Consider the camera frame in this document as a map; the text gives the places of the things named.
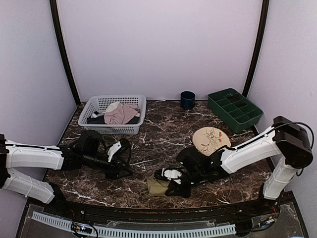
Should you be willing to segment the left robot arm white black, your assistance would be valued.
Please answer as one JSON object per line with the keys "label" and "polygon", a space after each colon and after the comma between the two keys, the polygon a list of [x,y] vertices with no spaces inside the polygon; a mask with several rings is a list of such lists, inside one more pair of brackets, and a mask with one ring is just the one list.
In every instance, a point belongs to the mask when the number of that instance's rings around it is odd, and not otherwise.
{"label": "left robot arm white black", "polygon": [[87,130],[69,145],[39,146],[15,143],[0,136],[0,187],[31,197],[66,216],[70,206],[53,183],[42,182],[17,170],[20,167],[72,171],[87,166],[104,173],[107,179],[133,175],[130,169],[131,144],[121,139],[107,146],[103,136]]}

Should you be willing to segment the olive green underwear white waistband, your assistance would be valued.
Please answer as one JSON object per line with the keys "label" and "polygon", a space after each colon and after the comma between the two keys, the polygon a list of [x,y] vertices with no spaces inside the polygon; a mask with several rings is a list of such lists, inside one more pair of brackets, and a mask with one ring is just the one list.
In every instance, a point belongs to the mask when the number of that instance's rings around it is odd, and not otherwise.
{"label": "olive green underwear white waistband", "polygon": [[168,186],[170,184],[170,181],[163,181],[154,178],[153,175],[147,178],[147,186],[148,186],[148,192],[149,196],[161,196],[165,197],[165,193],[168,189]]}

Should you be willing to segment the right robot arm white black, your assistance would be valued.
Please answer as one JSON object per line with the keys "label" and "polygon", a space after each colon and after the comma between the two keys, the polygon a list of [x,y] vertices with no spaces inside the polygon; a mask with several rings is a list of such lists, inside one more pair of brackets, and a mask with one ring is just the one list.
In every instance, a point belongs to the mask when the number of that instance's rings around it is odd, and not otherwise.
{"label": "right robot arm white black", "polygon": [[181,167],[156,170],[154,178],[169,182],[167,196],[188,198],[194,186],[229,177],[248,165],[279,155],[277,166],[264,183],[263,196],[253,203],[253,211],[263,215],[292,178],[312,163],[314,139],[307,124],[278,116],[256,137],[232,148],[221,145],[209,156],[196,148],[185,148],[176,157]]}

